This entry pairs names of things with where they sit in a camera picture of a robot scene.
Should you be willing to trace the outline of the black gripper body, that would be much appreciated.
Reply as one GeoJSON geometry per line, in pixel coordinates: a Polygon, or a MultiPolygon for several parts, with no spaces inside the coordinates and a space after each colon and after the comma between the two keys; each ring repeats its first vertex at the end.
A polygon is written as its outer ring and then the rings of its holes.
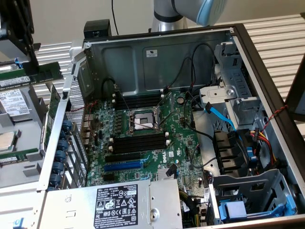
{"type": "Polygon", "coordinates": [[[32,37],[33,18],[29,0],[1,0],[0,25],[9,36],[18,40],[32,37]]]}

